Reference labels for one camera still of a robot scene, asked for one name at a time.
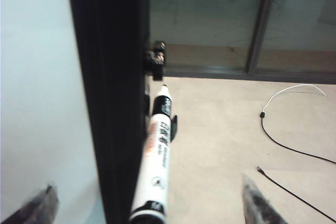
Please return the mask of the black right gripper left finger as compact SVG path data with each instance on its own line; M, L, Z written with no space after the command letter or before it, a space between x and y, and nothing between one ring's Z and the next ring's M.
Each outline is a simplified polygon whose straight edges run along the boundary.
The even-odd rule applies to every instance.
M54 223L58 209L57 187L48 184L1 223Z

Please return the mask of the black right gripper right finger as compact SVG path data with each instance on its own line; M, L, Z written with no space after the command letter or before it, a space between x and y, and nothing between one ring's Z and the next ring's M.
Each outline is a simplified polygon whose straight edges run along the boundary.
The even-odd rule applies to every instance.
M242 182L241 196L245 223L287 223L250 177L242 174Z

